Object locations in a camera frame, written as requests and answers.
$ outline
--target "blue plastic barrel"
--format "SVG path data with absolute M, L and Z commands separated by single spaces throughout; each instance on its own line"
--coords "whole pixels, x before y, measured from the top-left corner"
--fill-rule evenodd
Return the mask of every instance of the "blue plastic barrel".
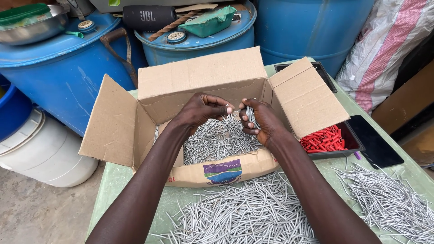
M 374 0 L 258 0 L 255 44 L 264 65 L 320 61 L 336 77 Z
M 0 74 L 0 142 L 15 133 L 26 122 L 32 111 L 32 102 Z
M 0 73 L 36 104 L 83 136 L 101 85 L 107 73 L 126 90 L 135 86 L 123 64 L 102 44 L 100 37 L 120 27 L 120 18 L 98 11 L 86 16 L 96 28 L 81 39 L 59 34 L 24 46 L 0 45 Z M 78 18 L 70 18 L 67 31 L 78 31 Z M 132 64 L 146 67 L 141 43 L 129 33 Z M 124 37 L 110 43 L 126 58 Z
M 238 8 L 236 13 L 241 13 L 241 20 L 233 20 L 228 28 L 209 37 L 200 38 L 183 29 L 175 28 L 150 42 L 148 37 L 153 33 L 134 33 L 143 43 L 146 60 L 150 66 L 253 47 L 256 9 L 249 1 L 244 3 L 244 7 L 235 7 Z M 168 35 L 175 31 L 181 31 L 185 36 L 178 42 L 171 42 Z

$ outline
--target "green plastic lid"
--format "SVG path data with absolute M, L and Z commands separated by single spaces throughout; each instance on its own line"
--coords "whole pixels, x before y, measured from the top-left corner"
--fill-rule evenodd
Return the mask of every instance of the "green plastic lid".
M 15 24 L 29 16 L 42 15 L 49 11 L 50 7 L 45 3 L 34 3 L 5 10 L 0 12 L 0 26 Z

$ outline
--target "white bucket lid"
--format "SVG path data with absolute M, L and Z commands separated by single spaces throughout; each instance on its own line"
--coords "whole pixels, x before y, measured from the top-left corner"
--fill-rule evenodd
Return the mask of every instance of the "white bucket lid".
M 0 142 L 0 154 L 3 154 L 29 138 L 38 128 L 43 118 L 42 112 L 34 108 L 24 125 L 10 137 Z

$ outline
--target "black plastic tray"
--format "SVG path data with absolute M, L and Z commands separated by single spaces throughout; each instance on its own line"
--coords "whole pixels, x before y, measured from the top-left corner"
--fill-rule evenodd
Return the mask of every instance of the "black plastic tray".
M 345 139 L 345 148 L 348 148 L 348 150 L 308 153 L 307 155 L 309 155 L 311 159 L 341 158 L 350 156 L 354 152 L 361 152 L 365 150 L 365 147 L 346 121 L 336 124 L 336 126 L 341 129 L 342 139 Z
M 338 90 L 336 90 L 336 87 L 333 85 L 332 81 L 330 80 L 329 75 L 327 74 L 326 70 L 322 66 L 321 62 L 311 62 L 312 66 L 316 69 L 319 76 L 321 76 L 322 80 L 327 84 L 327 86 L 330 88 L 332 93 L 337 93 Z M 291 65 L 290 63 L 287 64 L 276 64 L 274 65 L 274 69 L 276 70 L 276 73 L 281 71 L 282 69 L 288 67 Z

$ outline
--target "hand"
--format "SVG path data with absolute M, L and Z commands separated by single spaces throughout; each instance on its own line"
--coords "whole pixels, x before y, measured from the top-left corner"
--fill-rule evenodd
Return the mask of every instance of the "hand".
M 231 114 L 234 109 L 235 106 L 219 96 L 198 92 L 188 100 L 174 119 L 188 125 L 190 135 L 193 135 L 208 119 L 221 121 L 222 116 Z
M 261 126 L 260 130 L 253 128 L 253 123 L 249 121 L 246 115 L 246 106 L 253 108 L 256 122 Z M 274 133 L 287 132 L 283 123 L 274 114 L 274 109 L 268 103 L 244 98 L 238 107 L 241 109 L 240 118 L 244 126 L 243 132 L 249 135 L 256 135 L 258 141 L 265 147 L 268 148 L 270 138 Z

